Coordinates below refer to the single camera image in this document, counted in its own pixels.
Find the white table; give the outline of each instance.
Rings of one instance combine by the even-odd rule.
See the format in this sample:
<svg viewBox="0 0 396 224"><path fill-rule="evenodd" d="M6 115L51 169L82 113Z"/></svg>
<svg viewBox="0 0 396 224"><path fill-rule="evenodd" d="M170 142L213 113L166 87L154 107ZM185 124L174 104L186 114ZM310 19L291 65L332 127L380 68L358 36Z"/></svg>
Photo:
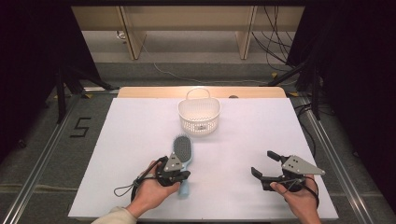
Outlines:
<svg viewBox="0 0 396 224"><path fill-rule="evenodd" d="M153 160L172 151L174 138L183 133L177 113L181 98L117 98L92 154L69 216L100 217L129 203L113 189L132 184ZM267 176L281 175L280 162L266 156L298 155L315 164L304 134L287 98L219 99L219 127L209 136L192 137L189 165L190 196L171 195L148 211L146 221L279 221L295 219L283 198L263 191L250 173L255 167ZM320 176L319 216L337 219Z"/></svg>

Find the metal frame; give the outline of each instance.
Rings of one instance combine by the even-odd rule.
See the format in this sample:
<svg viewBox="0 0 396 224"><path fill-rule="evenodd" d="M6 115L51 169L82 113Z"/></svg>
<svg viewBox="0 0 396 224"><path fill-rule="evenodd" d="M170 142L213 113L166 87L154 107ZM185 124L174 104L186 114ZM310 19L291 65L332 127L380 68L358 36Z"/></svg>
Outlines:
<svg viewBox="0 0 396 224"><path fill-rule="evenodd" d="M301 102L303 105L310 103L307 97L302 97ZM311 111L307 111L307 115L359 223L374 223L363 198L349 177L346 167L340 160L320 120L317 120Z"/></svg>

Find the electrical cable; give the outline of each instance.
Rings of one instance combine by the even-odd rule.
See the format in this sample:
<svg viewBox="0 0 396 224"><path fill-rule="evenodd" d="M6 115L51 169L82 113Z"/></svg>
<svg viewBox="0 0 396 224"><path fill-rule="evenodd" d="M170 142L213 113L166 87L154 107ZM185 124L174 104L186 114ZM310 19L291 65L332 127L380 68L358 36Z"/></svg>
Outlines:
<svg viewBox="0 0 396 224"><path fill-rule="evenodd" d="M301 185L301 186L303 186L304 189L308 190L308 192L310 192L315 197L315 200L317 200L317 208L318 208L319 207L319 187L318 187L317 181L315 181L314 178L311 178L309 176L306 176L305 178L311 179L312 181L314 181L315 185L317 186L317 192L314 192L311 188L307 187L306 185Z"/></svg>
<svg viewBox="0 0 396 224"><path fill-rule="evenodd" d="M128 186L124 186L124 187L115 188L115 189L113 190L114 194L115 194L117 197L122 197L122 196L124 196L126 193L128 193L129 190L133 189L133 192L132 192L132 196L133 196L132 199L133 199L134 196L135 196L135 193L136 193L137 188L139 187L139 185L140 185L144 180L146 180L146 179L155 179L155 177L148 177L148 178L146 178L146 175L147 175L147 174L149 173L149 171L150 171L152 168L154 168L154 166L156 166L156 165L158 164L158 162L160 162L162 159L163 159L163 157L162 157L162 158L159 158L159 159L156 160L154 163L152 163L152 164L150 165L150 167L149 167L142 175L140 175L140 176L137 177L137 179L134 181L133 184L128 185ZM119 190L119 189L127 189L127 190L126 190L125 192L123 192L122 194L118 194L118 193L117 193L117 190Z"/></svg>
<svg viewBox="0 0 396 224"><path fill-rule="evenodd" d="M317 154L317 144L315 142L314 137L312 134L308 131L308 129L305 127L305 125L301 122L300 116L305 113L306 111L309 111L311 109L311 104L306 104L306 105L299 105L294 107L294 110L301 108L300 111L297 114L297 120L299 121L300 125L303 127L304 131L308 134L309 138L312 141L312 156L315 158Z"/></svg>

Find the wire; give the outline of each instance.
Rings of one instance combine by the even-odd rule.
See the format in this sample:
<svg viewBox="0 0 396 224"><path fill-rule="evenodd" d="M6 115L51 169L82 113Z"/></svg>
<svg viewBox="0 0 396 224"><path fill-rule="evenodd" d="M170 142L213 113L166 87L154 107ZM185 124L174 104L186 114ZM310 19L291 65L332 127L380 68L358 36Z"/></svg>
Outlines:
<svg viewBox="0 0 396 224"><path fill-rule="evenodd" d="M311 178L309 176L306 176L305 178L311 179L312 181L314 181L315 185L317 186L317 192L314 192L311 188L307 187L306 185L301 185L304 189L308 190L317 200L317 208L319 207L319 187L317 184L317 181L315 181L314 178Z"/></svg>
<svg viewBox="0 0 396 224"><path fill-rule="evenodd" d="M148 52L148 50L146 49L146 47L144 45L142 45L143 50L148 54L149 57L152 57L151 54ZM177 76L171 72L168 71L163 71L161 70L158 65L156 63L153 63L154 67L157 69L157 71L164 73L164 74L168 74L171 75L172 77L181 79L181 80L186 80L186 81L193 81L193 82L198 82L201 84L213 84L213 83L245 83L245 82L255 82L255 83L260 83L260 84L268 84L268 82L264 82L264 81L259 81L259 80L236 80L236 81L202 81L202 80L198 80L195 78L187 78L187 77L180 77Z"/></svg>
<svg viewBox="0 0 396 224"><path fill-rule="evenodd" d="M122 196L124 196L126 193L128 193L129 190L131 190L133 187L136 187L136 188L137 188L137 187L143 182L143 180L146 179L146 175L149 173L149 171L150 171L152 168L154 168L154 166L156 166L157 163L160 162L160 161L161 161L161 159L158 159L158 160L156 160L154 163L152 163L152 164L150 165L150 167L145 171L145 173L143 173L142 175L140 175L140 176L134 181L133 184L128 185L128 186L124 186L124 187L115 188L115 189L113 190L114 194L115 194L117 197L122 197ZM125 192L123 192L122 194L118 194L118 193L117 193L117 190L119 190L119 189L127 189L127 190L126 190Z"/></svg>
<svg viewBox="0 0 396 224"><path fill-rule="evenodd" d="M317 155L317 144L315 142L314 137L312 136L312 134L308 131L308 129L305 127L305 125L301 122L300 120L300 116L305 113L306 111L309 111L311 109L311 104L306 104L306 105L299 105L294 107L294 110L301 108L300 111L297 114L297 120L299 121L300 125L303 127L303 129L305 130L305 132L308 134L308 136L310 137L311 141L312 141L312 156L315 158Z"/></svg>

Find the cabinet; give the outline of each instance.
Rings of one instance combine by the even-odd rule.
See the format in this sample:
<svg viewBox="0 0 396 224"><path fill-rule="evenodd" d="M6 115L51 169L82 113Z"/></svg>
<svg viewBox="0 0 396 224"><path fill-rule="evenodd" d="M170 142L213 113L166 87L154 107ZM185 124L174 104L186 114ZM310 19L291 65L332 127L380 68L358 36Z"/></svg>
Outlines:
<svg viewBox="0 0 396 224"><path fill-rule="evenodd" d="M123 31L132 60L147 31L235 31L240 58L246 59L252 31L272 31L276 22L278 31L295 32L304 12L304 7L72 8L81 30Z"/></svg>

